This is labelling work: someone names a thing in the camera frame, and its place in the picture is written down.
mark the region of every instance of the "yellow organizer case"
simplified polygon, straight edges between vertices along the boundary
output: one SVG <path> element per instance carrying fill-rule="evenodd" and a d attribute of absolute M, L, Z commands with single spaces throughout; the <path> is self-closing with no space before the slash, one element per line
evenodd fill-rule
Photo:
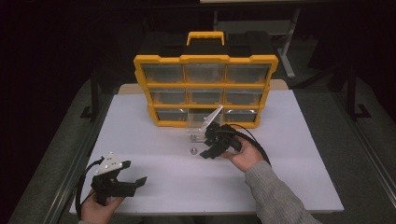
<path fill-rule="evenodd" d="M 220 124 L 257 127 L 277 64 L 265 32 L 148 33 L 134 58 L 154 123 L 184 128 L 200 127 L 218 105 Z"/>

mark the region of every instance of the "small screw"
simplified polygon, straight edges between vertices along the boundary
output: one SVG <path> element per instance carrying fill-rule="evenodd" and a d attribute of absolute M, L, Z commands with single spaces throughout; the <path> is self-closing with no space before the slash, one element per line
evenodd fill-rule
<path fill-rule="evenodd" d="M 198 153 L 198 149 L 196 147 L 192 147 L 191 150 L 190 150 L 190 153 L 192 155 L 196 155 Z"/>

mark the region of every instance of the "yellow handle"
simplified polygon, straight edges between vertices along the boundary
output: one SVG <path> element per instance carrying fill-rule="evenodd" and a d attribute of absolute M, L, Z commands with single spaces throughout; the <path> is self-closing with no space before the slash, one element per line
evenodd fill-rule
<path fill-rule="evenodd" d="M 190 44 L 192 38 L 221 38 L 221 45 L 224 45 L 224 33 L 222 31 L 189 32 L 187 45 Z"/>

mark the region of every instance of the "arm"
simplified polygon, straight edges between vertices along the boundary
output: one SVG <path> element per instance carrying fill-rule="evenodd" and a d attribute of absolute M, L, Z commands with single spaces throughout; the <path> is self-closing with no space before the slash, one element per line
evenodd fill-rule
<path fill-rule="evenodd" d="M 256 200 L 257 216 L 263 223 L 320 223 L 301 200 L 279 180 L 265 161 L 245 172 L 246 183 Z"/>
<path fill-rule="evenodd" d="M 291 189 L 277 178 L 259 150 L 247 140 L 236 138 L 242 144 L 241 151 L 236 154 L 225 151 L 221 157 L 229 159 L 245 173 L 260 220 L 263 223 L 320 223 L 305 210 Z"/>

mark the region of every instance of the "metal rail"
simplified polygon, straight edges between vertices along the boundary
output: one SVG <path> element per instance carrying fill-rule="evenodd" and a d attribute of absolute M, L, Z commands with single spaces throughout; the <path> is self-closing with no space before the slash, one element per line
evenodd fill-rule
<path fill-rule="evenodd" d="M 104 95 L 101 100 L 101 109 L 99 110 L 97 117 L 95 118 L 92 126 L 88 129 L 84 135 L 84 140 L 78 147 L 78 153 L 75 155 L 70 168 L 68 169 L 64 181 L 58 188 L 53 203 L 44 219 L 43 223 L 57 223 L 62 211 L 69 198 L 72 196 L 78 182 L 80 174 L 84 171 L 89 159 L 89 153 L 95 145 L 96 138 L 102 128 L 105 120 L 107 110 L 110 107 L 113 95 Z"/>
<path fill-rule="evenodd" d="M 358 121 L 353 121 L 352 118 L 348 115 L 345 107 L 343 105 L 343 99 L 340 93 L 334 93 L 332 98 L 336 102 L 337 106 L 340 107 L 343 112 L 344 117 L 346 118 L 346 122 L 350 126 L 353 133 L 356 135 L 358 140 L 361 142 L 361 146 L 366 153 L 369 163 L 372 166 L 376 177 L 378 178 L 380 184 L 384 188 L 385 192 L 388 194 L 390 201 L 393 206 L 396 208 L 396 185 L 392 177 L 389 175 L 387 169 L 385 168 L 382 161 L 379 159 L 378 155 L 375 152 L 375 148 L 371 145 L 369 139 L 365 136 L 364 132 L 361 129 Z"/>

